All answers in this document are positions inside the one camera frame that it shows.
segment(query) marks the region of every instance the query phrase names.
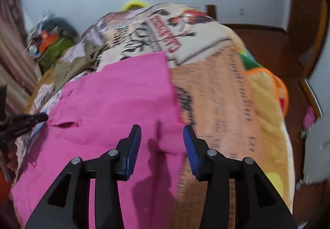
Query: bedspread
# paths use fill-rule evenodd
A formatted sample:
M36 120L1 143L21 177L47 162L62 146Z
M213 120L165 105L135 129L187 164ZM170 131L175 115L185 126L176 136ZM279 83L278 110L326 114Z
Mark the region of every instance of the bedspread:
M259 165L273 182L287 206L292 209L294 168L291 142L284 122L285 109L288 106L285 86L281 86L279 80L270 72L267 76L264 74L261 74L262 76L256 76L260 75L260 72L257 73L256 71L254 73L249 72L250 69L261 66L257 66L253 63L253 60L246 57L244 43L231 29L220 25L205 13L196 9L179 4L166 3L133 12L110 13L93 24L83 34L83 38L82 42L65 54L65 59L81 56L79 49L81 49L81 45L84 42L92 41L99 45L106 43L110 49L99 57L98 72L102 71L107 64L158 51L164 51L166 53L169 66L174 68L173 72L180 68L176 68L179 65L204 60L219 51L231 49L231 51L239 52L241 54L240 59L243 62L242 64L245 66L247 81L251 86L252 98L257 109L257 120L261 128L260 139L264 147L264 149L258 149L256 154L252 154L251 156L257 158L256 160ZM181 79L181 85L182 81L188 86L190 85L189 78ZM182 108L183 118L187 122L191 122L192 120L190 119L199 116L201 112L196 111L194 106L192 106L192 100L196 100L196 96L193 96L187 90L188 88L176 85L176 92ZM52 98L52 101L49 103L50 108L56 101L56 98ZM209 111L209 108L206 109L205 115L210 114ZM274 128L268 125L270 122L269 117L272 115L276 117ZM226 129L224 123L218 122L217 126L219 130ZM198 132L203 131L203 129L205 131L205 128L206 124L199 124L199 130L197 129L198 137L205 136L204 132L203 135ZM226 144L226 141L224 141L224 145L222 145L224 149L220 149L220 151L228 148ZM186 161L185 171L188 169L189 165ZM186 180L189 180L192 176L191 173L187 172L183 172L182 176L184 175L186 176ZM194 183L191 187L189 186L190 189L194 190L196 188L195 185L197 184ZM185 207L189 202L189 199L184 195L184 192L180 192L179 188L176 204L179 204L179 207L181 207L181 218L188 217L187 213L191 213L191 209ZM199 205L194 210L197 217L199 213L201 214L202 206L203 201L199 202ZM186 216L182 214L182 210L186 211ZM192 223L184 219L178 222L176 219L178 219L178 216L174 212L172 228L178 226L189 229L196 227L188 227Z

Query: blue gripper pad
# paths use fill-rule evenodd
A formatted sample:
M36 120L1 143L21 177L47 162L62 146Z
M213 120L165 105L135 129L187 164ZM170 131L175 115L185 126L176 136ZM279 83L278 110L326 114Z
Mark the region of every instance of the blue gripper pad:
M197 179L199 176L200 161L199 161L199 157L198 157L198 154L196 152L196 149L195 149L195 146L193 143L192 136L194 136L194 135L190 135L188 127L185 126L184 127L184 145L186 147L191 172Z
M130 176L133 174L136 159L138 157L138 152L140 148L141 143L141 127L138 126L135 128L133 126L132 131L134 130L133 135L129 135L129 137L132 137L132 143L128 150L128 155L126 157L126 170L125 170L125 176L129 180Z

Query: pink curtain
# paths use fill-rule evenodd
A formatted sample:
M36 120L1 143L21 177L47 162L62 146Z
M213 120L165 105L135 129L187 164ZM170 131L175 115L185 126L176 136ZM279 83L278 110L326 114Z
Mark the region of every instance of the pink curtain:
M26 51L26 32L20 0L0 0L0 84L11 92L6 110L22 112L41 77L36 62Z

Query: pink item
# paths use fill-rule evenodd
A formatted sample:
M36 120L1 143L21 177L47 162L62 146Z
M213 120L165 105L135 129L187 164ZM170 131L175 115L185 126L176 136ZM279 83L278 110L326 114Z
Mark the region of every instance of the pink item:
M142 129L138 159L131 179L118 182L125 228L168 228L185 148L163 52L107 65L65 85L12 189L23 222L73 157L99 157L127 137L133 124ZM95 228L90 199L90 228Z
M316 122L315 113L312 106L309 106L303 120L304 130L309 129Z
M285 111L285 99L280 98L279 102L281 104L280 106L281 106L282 113L284 113L284 111Z

